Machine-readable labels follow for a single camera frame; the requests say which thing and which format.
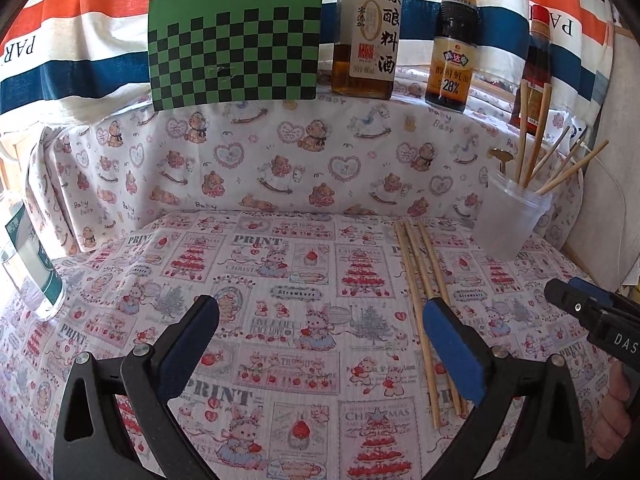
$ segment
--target hand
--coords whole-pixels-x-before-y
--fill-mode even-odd
[[[611,365],[609,391],[602,399],[600,418],[591,442],[591,447],[600,458],[611,458],[631,430],[631,418],[624,405],[628,397],[629,384],[622,373],[622,363],[616,361]]]

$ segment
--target red bottle cap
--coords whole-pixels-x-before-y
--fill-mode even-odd
[[[533,4],[531,6],[531,19],[538,20],[539,22],[546,23],[547,25],[551,21],[549,11],[546,10],[546,7],[537,4]]]

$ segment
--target chopstick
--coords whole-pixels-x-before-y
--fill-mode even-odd
[[[582,168],[584,165],[586,165],[587,162],[589,162],[594,156],[596,156],[598,153],[600,153],[608,143],[609,143],[609,141],[605,140],[597,148],[595,148],[591,153],[589,153],[589,155],[585,156],[580,161],[576,162],[572,167],[570,167],[568,170],[566,170],[561,175],[557,176],[555,179],[547,182],[544,186],[542,186],[539,190],[536,191],[536,195],[544,195],[545,193],[548,193],[549,191],[551,191],[553,188],[555,188],[559,184],[562,184],[565,180],[567,180],[569,177],[571,177],[574,173],[577,173],[580,170],[580,168]]]
[[[560,143],[562,142],[562,139],[564,139],[564,137],[566,136],[567,133],[569,133],[569,130],[573,127],[572,124],[568,124],[565,128],[564,131],[562,132],[562,134],[560,135],[560,137],[558,137],[558,140],[556,140],[556,142],[554,143],[554,145],[551,147],[551,149],[546,153],[546,155],[543,157],[543,159],[536,165],[536,167],[533,169],[533,173],[531,174],[531,179],[533,180],[534,177],[538,174],[538,172],[543,168],[543,166],[546,164],[546,162],[551,158],[551,155],[554,154],[554,151],[556,150],[556,148],[558,146],[560,146]]]
[[[545,83],[545,87],[542,91],[542,102],[540,103],[540,115],[538,116],[538,127],[536,128],[536,139],[533,142],[533,151],[531,152],[531,159],[529,161],[529,167],[524,176],[524,182],[520,181],[522,187],[526,188],[531,182],[531,175],[533,174],[533,168],[536,167],[536,161],[538,160],[538,154],[540,153],[540,145],[542,144],[542,137],[545,134],[546,117],[549,114],[549,105],[551,104],[551,85]]]
[[[424,292],[427,295],[427,300],[431,300],[435,298],[435,294],[433,292],[433,287],[431,286],[431,282],[429,280],[429,273],[427,272],[427,267],[424,264],[424,258],[420,254],[420,245],[418,244],[418,240],[415,237],[414,226],[408,220],[404,220],[402,222],[404,224],[404,228],[409,237],[409,244],[411,245],[412,251],[414,252],[415,261],[418,264],[418,272],[420,273],[420,278],[422,280],[422,284],[424,285]],[[449,387],[451,389],[451,398],[453,400],[453,407],[456,410],[456,415],[460,416],[462,409],[460,407],[460,394],[458,393],[458,389],[454,384],[451,376],[447,373],[447,381],[449,381]]]
[[[433,244],[431,243],[431,239],[429,238],[429,233],[427,232],[427,229],[422,223],[422,220],[418,220],[418,231],[420,231],[420,237],[422,238],[422,242],[424,243],[424,246],[427,248],[427,254],[429,255],[429,259],[431,261],[431,268],[433,269],[433,274],[436,277],[436,283],[438,284],[438,290],[440,291],[440,296],[442,297],[443,301],[447,304],[447,306],[450,307],[451,298],[449,296],[449,291],[447,290],[447,284],[444,282],[442,269],[440,268],[440,264],[438,262],[438,255],[436,254],[436,251],[433,248]],[[462,407],[462,414],[466,415],[465,399],[462,399],[461,407]]]
[[[582,142],[582,140],[584,139],[584,136],[587,133],[587,129],[585,128],[584,131],[580,134],[580,137],[578,137],[577,139],[575,139],[575,144],[574,146],[571,148],[571,151],[569,152],[569,155],[566,156],[565,160],[562,162],[562,164],[560,164],[560,166],[558,167],[557,170],[554,171],[554,174],[551,175],[551,177],[549,178],[549,180],[547,180],[545,182],[545,185],[548,184],[549,182],[551,182],[553,179],[555,179],[556,177],[558,177],[558,175],[560,175],[560,173],[562,173],[562,170],[564,170],[564,167],[569,163],[569,161],[574,158],[575,154],[578,153],[578,150],[580,150],[580,143]]]
[[[415,281],[415,267],[412,264],[409,254],[409,247],[406,244],[400,222],[395,222],[396,236],[400,244],[402,253],[402,261],[404,262],[404,270],[406,272],[406,280],[409,285],[409,295],[414,306],[415,327],[420,338],[420,348],[422,349],[422,360],[424,361],[424,371],[427,375],[427,386],[429,388],[429,397],[431,399],[431,416],[433,418],[433,427],[440,429],[440,405],[438,402],[438,388],[436,386],[436,371],[433,367],[433,358],[431,357],[431,341],[427,337],[422,325],[422,305],[420,304],[420,292],[418,284]]]
[[[516,173],[514,181],[520,182],[522,174],[522,163],[524,162],[524,152],[527,149],[527,120],[529,114],[529,85],[526,79],[520,81],[520,137],[518,138],[518,158],[516,159]]]

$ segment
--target blue gripper pad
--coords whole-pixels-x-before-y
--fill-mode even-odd
[[[489,347],[473,328],[460,322],[442,298],[427,302],[422,323],[460,395],[478,406],[486,391]]]
[[[613,299],[609,291],[600,288],[599,286],[592,285],[589,282],[585,282],[580,278],[571,278],[569,280],[569,286],[577,288],[580,292],[585,293],[587,296],[591,296],[599,304],[612,307]]]
[[[156,396],[162,403],[180,396],[218,328],[220,320],[218,302],[210,296],[201,296],[200,298],[205,299],[196,301],[180,323],[171,325],[162,334],[164,336],[167,331],[173,328],[178,332],[175,335],[171,334],[177,338],[168,349],[158,369]],[[198,308],[200,301],[203,301],[204,304]],[[193,319],[187,320],[191,309],[194,308],[197,309],[197,312]],[[180,327],[183,322],[186,322],[186,325]]]

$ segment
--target black and green checkered pattern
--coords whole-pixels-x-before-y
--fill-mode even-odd
[[[319,43],[320,7],[239,9],[150,30],[154,108],[314,99]]]

